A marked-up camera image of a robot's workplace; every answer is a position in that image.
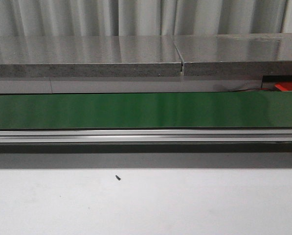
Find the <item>grey stone shelf slab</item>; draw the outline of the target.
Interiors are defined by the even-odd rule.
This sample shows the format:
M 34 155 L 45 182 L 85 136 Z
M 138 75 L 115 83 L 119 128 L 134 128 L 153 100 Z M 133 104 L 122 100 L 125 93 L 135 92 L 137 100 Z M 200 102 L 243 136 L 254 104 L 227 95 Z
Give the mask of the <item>grey stone shelf slab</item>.
M 0 37 L 0 79 L 292 80 L 292 33 Z

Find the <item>green conveyor belt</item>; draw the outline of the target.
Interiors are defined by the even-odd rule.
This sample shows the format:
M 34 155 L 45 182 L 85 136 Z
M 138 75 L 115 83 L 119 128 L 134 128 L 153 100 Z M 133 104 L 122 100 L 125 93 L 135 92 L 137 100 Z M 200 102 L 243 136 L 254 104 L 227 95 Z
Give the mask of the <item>green conveyor belt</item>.
M 0 95 L 0 129 L 292 127 L 292 92 Z

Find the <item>aluminium conveyor frame rail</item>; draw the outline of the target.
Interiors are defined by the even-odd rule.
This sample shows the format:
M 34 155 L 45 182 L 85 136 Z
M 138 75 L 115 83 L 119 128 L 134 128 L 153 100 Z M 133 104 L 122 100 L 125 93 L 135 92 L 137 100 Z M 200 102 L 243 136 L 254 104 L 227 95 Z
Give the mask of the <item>aluminium conveyor frame rail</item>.
M 292 128 L 0 131 L 0 144 L 115 142 L 292 142 Z

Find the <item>red plastic tray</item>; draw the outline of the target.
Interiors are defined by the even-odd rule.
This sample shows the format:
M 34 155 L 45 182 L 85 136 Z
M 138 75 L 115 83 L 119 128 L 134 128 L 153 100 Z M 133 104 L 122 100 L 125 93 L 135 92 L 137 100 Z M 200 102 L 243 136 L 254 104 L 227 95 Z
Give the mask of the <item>red plastic tray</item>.
M 292 92 L 292 82 L 279 82 L 276 83 L 275 88 L 282 92 Z

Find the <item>white pleated curtain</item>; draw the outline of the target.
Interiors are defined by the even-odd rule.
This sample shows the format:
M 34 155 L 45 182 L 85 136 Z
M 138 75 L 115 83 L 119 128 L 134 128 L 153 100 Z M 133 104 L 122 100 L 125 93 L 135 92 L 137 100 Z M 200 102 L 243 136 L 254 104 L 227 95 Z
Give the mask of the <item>white pleated curtain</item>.
M 292 0 L 0 0 L 0 36 L 292 32 Z

